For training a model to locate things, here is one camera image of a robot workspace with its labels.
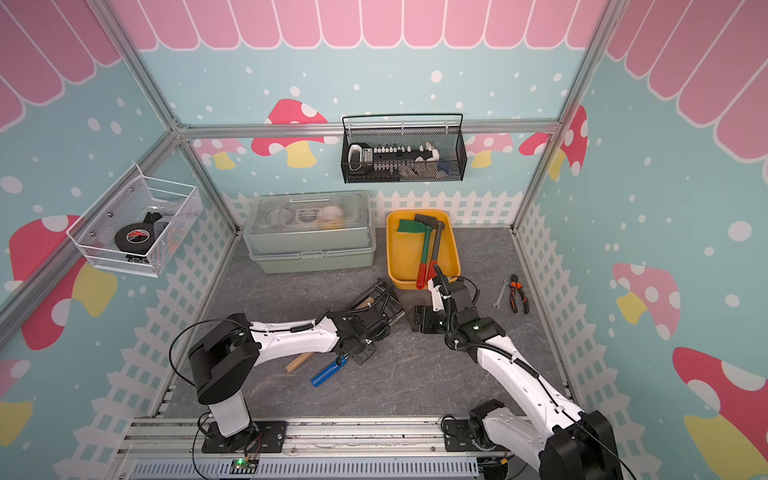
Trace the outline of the chrome tool blue handle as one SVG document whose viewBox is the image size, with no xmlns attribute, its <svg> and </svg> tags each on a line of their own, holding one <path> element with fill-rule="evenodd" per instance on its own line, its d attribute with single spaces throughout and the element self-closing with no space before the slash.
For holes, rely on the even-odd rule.
<svg viewBox="0 0 768 480">
<path fill-rule="evenodd" d="M 318 372 L 312 379 L 313 387 L 318 387 L 338 373 L 347 363 L 349 356 L 347 354 L 337 356 L 331 363 Z"/>
</svg>

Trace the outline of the yellow plastic storage box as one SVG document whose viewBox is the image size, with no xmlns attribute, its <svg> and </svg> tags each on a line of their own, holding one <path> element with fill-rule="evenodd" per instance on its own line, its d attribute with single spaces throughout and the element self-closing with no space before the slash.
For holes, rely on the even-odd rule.
<svg viewBox="0 0 768 480">
<path fill-rule="evenodd" d="M 461 275 L 461 264 L 447 212 L 436 209 L 396 210 L 386 220 L 386 252 L 388 275 L 400 290 L 416 290 L 418 267 L 422 255 L 422 233 L 399 232 L 401 220 L 413 220 L 416 214 L 433 216 L 445 224 L 438 253 L 438 265 L 448 277 Z"/>
</svg>

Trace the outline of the black hoe red handle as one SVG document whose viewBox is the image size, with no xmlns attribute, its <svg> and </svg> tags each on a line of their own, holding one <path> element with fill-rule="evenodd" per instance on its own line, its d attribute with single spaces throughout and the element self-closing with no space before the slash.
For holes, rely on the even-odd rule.
<svg viewBox="0 0 768 480">
<path fill-rule="evenodd" d="M 438 263 L 438 255 L 439 255 L 442 232 L 445 227 L 445 224 L 443 222 L 441 222 L 437 218 L 435 219 L 437 220 L 437 227 L 432 231 L 432 234 L 431 234 L 430 248 L 429 248 L 429 254 L 428 254 L 427 283 L 435 275 L 435 266 Z"/>
</svg>

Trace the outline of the green hoe red handle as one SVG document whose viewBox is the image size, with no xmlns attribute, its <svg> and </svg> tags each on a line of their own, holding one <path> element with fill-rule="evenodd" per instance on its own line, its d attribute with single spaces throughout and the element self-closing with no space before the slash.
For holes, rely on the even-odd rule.
<svg viewBox="0 0 768 480">
<path fill-rule="evenodd" d="M 422 234 L 423 242 L 420 256 L 420 263 L 416 278 L 416 288 L 423 290 L 427 284 L 428 272 L 428 254 L 432 231 L 437 227 L 437 220 L 434 217 L 416 214 L 413 220 L 402 219 L 399 222 L 398 232 L 409 234 Z"/>
</svg>

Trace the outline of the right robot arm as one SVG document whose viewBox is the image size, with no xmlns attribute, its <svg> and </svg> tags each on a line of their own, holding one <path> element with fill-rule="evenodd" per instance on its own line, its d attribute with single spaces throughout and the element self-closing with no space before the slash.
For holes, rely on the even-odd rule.
<svg viewBox="0 0 768 480">
<path fill-rule="evenodd" d="M 481 449 L 501 446 L 524 460 L 542 479 L 623 479 L 636 475 L 619 456 L 613 427 L 600 412 L 585 412 L 560 394 L 516 348 L 491 317 L 483 317 L 461 278 L 450 279 L 435 263 L 419 268 L 417 284 L 432 296 L 419 325 L 443 335 L 490 373 L 526 417 L 488 401 L 474 423 Z"/>
</svg>

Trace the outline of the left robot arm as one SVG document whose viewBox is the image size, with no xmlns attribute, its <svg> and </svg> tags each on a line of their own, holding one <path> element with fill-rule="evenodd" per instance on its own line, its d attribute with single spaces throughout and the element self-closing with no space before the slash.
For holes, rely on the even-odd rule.
<svg viewBox="0 0 768 480">
<path fill-rule="evenodd" d="M 366 307 L 327 311 L 306 321 L 251 322 L 243 313 L 212 319 L 214 327 L 187 353 L 197 400 L 208 408 L 212 423 L 198 427 L 204 453 L 254 454 L 268 434 L 252 418 L 242 393 L 252 369 L 271 360 L 300 354 L 336 356 L 313 382 L 323 383 L 352 360 L 361 365 L 376 351 L 375 343 L 405 316 L 395 300 L 375 300 Z"/>
</svg>

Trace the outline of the small silver wrench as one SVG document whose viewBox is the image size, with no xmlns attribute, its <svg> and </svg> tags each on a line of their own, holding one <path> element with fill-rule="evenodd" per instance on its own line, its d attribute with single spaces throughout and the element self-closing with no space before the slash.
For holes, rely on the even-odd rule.
<svg viewBox="0 0 768 480">
<path fill-rule="evenodd" d="M 492 308 L 494 310 L 499 310 L 501 308 L 502 300 L 507 294 L 508 294 L 508 283 L 506 281 L 503 281 L 500 291 L 496 297 L 496 300 L 492 304 Z"/>
</svg>

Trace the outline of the orange black pliers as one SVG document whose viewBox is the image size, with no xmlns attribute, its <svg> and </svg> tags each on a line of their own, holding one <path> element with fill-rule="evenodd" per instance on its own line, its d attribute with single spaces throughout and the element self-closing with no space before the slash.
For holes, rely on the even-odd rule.
<svg viewBox="0 0 768 480">
<path fill-rule="evenodd" d="M 508 286 L 510 290 L 509 302 L 512 311 L 514 313 L 522 311 L 525 315 L 528 315 L 530 313 L 530 303 L 524 290 L 524 286 L 517 274 L 512 274 L 510 276 Z"/>
</svg>

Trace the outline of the green lidded toolbox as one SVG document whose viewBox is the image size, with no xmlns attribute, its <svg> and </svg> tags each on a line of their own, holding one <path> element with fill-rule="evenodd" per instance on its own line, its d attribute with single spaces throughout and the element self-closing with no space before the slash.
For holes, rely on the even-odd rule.
<svg viewBox="0 0 768 480">
<path fill-rule="evenodd" d="M 291 194 L 253 200 L 243 239 L 267 274 L 370 267 L 376 234 L 365 191 Z"/>
</svg>

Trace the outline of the black socket set holder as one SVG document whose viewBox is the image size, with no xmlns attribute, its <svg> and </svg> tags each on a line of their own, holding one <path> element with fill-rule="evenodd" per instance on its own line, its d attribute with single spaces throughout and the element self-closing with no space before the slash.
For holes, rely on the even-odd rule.
<svg viewBox="0 0 768 480">
<path fill-rule="evenodd" d="M 346 166 L 350 172 L 394 171 L 401 168 L 415 170 L 417 163 L 434 163 L 440 160 L 440 152 L 432 146 L 372 147 L 364 143 L 349 146 Z"/>
</svg>

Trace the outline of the green circuit board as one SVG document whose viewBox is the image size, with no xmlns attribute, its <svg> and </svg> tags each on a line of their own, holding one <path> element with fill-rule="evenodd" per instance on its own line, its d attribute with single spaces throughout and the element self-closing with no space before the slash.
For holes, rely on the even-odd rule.
<svg viewBox="0 0 768 480">
<path fill-rule="evenodd" d="M 229 474 L 253 476 L 257 472 L 258 465 L 259 461 L 257 459 L 235 459 L 230 464 Z"/>
</svg>

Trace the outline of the black tape roll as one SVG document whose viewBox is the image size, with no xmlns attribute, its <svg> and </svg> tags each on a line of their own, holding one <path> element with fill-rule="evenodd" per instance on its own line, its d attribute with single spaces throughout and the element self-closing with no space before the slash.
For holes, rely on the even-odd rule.
<svg viewBox="0 0 768 480">
<path fill-rule="evenodd" d="M 151 223 L 134 223 L 120 229 L 114 237 L 116 247 L 132 255 L 146 255 L 157 235 Z"/>
</svg>

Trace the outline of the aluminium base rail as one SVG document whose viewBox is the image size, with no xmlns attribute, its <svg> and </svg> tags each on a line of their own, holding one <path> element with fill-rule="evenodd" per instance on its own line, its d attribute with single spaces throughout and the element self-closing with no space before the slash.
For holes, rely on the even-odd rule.
<svg viewBox="0 0 768 480">
<path fill-rule="evenodd" d="M 309 417 L 273 421 L 254 454 L 204 453 L 193 419 L 134 422 L 108 467 L 109 479 L 535 479 L 524 460 L 482 450 L 452 417 Z M 235 459 L 255 475 L 230 475 Z"/>
</svg>

